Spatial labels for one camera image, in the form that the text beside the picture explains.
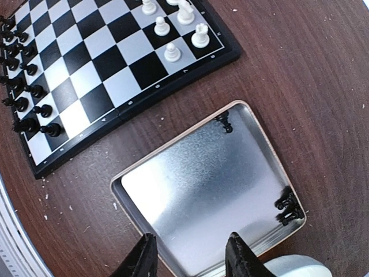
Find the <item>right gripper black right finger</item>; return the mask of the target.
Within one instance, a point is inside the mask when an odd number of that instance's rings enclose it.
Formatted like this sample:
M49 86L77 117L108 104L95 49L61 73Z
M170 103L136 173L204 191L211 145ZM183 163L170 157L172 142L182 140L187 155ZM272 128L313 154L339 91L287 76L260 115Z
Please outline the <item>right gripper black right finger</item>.
M225 247L227 277L275 277L253 253L237 232L232 232Z

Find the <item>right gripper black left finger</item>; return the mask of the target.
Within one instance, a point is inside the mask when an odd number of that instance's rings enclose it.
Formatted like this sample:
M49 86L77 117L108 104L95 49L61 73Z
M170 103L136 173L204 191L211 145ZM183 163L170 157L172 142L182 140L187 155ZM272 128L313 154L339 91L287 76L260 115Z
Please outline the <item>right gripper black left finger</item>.
M145 233L111 277L157 276L158 251L156 237Z

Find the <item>black chess knight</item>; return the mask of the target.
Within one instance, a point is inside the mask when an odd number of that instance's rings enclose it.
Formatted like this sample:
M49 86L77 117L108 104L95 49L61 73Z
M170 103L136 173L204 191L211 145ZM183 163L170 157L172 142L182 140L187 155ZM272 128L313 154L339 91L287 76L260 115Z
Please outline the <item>black chess knight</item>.
M11 42L14 39L14 34L11 31L5 30L0 31L0 34L3 39L5 39L6 42Z
M287 226L291 221L295 219L303 219L304 213L300 209L294 209L293 211L287 213L287 210L285 210L283 213L278 214L276 216L276 219L283 225Z

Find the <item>wooden rimmed metal tray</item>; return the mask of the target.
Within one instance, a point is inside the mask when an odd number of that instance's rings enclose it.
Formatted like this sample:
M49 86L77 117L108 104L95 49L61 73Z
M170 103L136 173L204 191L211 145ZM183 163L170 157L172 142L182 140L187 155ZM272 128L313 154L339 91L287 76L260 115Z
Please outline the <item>wooden rimmed metal tray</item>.
M229 111L232 133L214 120ZM274 206L286 186L296 205ZM132 164L111 190L134 228L157 239L174 276L225 275L225 246L237 232L260 256L303 227L306 213L250 106L235 100ZM283 226L278 214L300 209Z

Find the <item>black chess rook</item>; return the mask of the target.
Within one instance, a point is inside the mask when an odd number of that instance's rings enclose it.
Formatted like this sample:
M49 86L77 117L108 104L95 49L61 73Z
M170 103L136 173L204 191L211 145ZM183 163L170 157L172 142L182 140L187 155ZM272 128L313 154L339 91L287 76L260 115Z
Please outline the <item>black chess rook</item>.
M22 120L15 121L13 123L12 130L21 132L37 132L39 130L39 124L34 118L24 118Z
M0 21L5 30L11 30L16 24L15 17L5 18L3 15L0 15Z

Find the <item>black chess bishop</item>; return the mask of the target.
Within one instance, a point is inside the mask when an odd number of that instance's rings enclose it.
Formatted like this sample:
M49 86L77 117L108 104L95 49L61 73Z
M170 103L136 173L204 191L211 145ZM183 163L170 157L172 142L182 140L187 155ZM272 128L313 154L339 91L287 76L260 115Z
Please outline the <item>black chess bishop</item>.
M2 103L7 107L14 107L19 112L25 111L29 105L29 101L25 97L19 97L17 100L5 98L2 99Z
M1 76L0 83L16 92L21 92L24 89L24 80L21 77L8 78L6 76Z

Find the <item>black and white chessboard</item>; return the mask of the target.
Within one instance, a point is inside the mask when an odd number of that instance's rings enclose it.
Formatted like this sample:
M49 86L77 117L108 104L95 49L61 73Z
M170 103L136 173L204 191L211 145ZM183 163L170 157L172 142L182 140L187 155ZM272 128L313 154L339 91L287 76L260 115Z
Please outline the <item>black and white chessboard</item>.
M29 35L25 43L14 36L1 44L33 46L20 64L38 66L34 76L1 65L3 76L21 77L25 85L41 85L45 93L34 98L6 85L8 98L25 97L28 108L10 107L14 120L34 118L37 132L19 133L33 175L41 179L118 125L214 70L238 59L241 47L208 1L188 1L195 19L189 25L177 20L177 1L153 1L157 10L147 16L142 1L25 1L9 17ZM170 25L166 36L154 32L158 16ZM197 24L209 27L210 42L196 48L191 42ZM168 62L164 51L173 43L181 58ZM48 104L52 114L43 118L34 106ZM41 126L58 123L61 133L50 137Z

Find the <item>black chess king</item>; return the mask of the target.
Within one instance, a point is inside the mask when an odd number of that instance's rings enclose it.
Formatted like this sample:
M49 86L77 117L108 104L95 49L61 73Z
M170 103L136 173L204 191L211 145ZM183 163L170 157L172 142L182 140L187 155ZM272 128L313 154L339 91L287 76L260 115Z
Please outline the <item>black chess king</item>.
M17 58L0 57L0 64L3 66L7 66L10 71L15 71L20 64L20 61Z

